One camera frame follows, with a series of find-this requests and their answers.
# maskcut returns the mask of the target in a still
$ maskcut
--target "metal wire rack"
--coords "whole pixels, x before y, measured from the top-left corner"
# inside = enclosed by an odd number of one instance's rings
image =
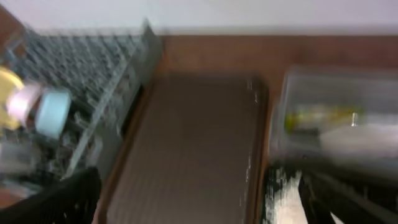
[[[18,55],[16,50],[21,46],[25,52]],[[120,128],[129,107],[140,86],[148,82],[161,54],[161,41],[149,26],[142,35],[43,36],[26,29],[22,36],[11,37],[0,55],[0,64],[7,63],[23,80],[69,89],[77,127],[66,127],[58,141],[34,129],[4,130],[2,141],[38,144],[44,151],[36,167],[38,174],[31,176],[45,174],[60,180],[92,165],[101,173],[101,155],[113,153],[110,159],[115,157],[114,143],[121,141]]]

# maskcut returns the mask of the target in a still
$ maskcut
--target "plastic container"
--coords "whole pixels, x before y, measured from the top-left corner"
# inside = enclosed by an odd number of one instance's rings
[[[330,105],[361,108],[365,113],[398,114],[397,94],[398,72],[395,71],[291,69],[271,118],[270,161],[310,166],[329,163],[398,181],[398,159],[382,154],[369,157],[362,151],[327,151],[316,136],[288,133],[284,128],[286,114],[299,105]]]

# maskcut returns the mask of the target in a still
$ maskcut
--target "wooden countertop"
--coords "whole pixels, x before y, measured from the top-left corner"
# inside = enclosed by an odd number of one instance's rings
[[[287,69],[293,65],[398,68],[398,37],[170,36],[164,37],[164,45],[158,74],[254,72],[268,84],[270,101],[261,177],[268,165],[269,117]],[[259,184],[261,195],[262,179]]]
[[[22,24],[0,5],[0,52],[9,36],[23,29]]]

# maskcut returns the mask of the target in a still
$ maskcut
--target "pink cup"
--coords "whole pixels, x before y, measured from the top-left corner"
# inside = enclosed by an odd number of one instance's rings
[[[24,127],[31,109],[43,93],[43,86],[39,83],[26,83],[21,90],[16,90],[7,101],[7,112],[17,119]]]

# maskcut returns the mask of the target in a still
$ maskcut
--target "baking tray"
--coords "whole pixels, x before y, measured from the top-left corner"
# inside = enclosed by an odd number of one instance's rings
[[[156,80],[100,221],[253,223],[267,97],[241,74]]]

